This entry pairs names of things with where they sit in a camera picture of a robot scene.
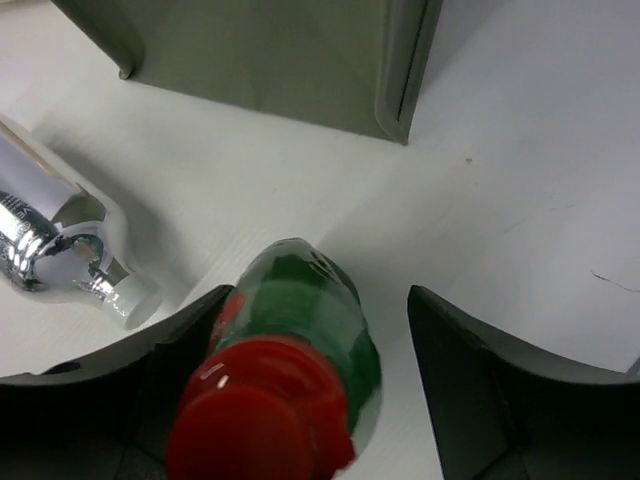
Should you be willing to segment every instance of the green glass bottle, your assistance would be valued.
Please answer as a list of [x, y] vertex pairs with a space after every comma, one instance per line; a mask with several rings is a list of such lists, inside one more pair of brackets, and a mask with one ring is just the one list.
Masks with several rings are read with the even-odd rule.
[[353, 282], [304, 240], [277, 242], [215, 323], [172, 433], [169, 478], [329, 479], [355, 458], [353, 435], [380, 385]]

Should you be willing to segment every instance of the green bottle label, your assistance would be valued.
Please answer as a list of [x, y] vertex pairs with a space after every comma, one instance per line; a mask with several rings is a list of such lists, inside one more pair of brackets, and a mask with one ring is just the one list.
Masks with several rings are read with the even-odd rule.
[[332, 362], [353, 432], [380, 387], [378, 352], [353, 282], [304, 240], [278, 242], [251, 263], [216, 321], [212, 352], [259, 335], [304, 340]]

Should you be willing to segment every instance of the red bottle cap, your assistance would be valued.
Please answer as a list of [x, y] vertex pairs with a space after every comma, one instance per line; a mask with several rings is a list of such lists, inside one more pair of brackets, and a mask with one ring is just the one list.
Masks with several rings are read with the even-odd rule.
[[264, 336], [192, 375], [169, 439], [169, 480], [328, 480], [355, 458], [347, 398], [308, 344]]

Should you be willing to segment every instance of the white table surface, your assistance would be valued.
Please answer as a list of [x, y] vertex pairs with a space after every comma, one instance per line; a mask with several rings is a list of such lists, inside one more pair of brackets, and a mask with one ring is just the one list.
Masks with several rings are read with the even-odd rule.
[[[156, 320], [279, 238], [343, 265], [385, 370], [343, 478], [437, 479], [411, 284], [585, 363], [626, 371], [640, 352], [640, 294], [619, 286], [640, 289], [638, 24], [637, 0], [445, 0], [401, 147], [121, 81], [52, 5], [21, 1], [0, 7], [0, 111], [127, 211], [168, 293]], [[0, 304], [0, 375], [123, 335], [89, 307], [4, 286]]]

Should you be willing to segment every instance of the chrome bottle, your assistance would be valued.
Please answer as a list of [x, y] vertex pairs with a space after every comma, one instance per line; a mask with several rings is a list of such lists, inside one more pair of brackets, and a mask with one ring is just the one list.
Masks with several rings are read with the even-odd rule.
[[0, 117], [0, 271], [10, 283], [42, 301], [94, 303], [120, 327], [136, 328], [161, 295], [126, 263], [126, 244], [115, 202]]

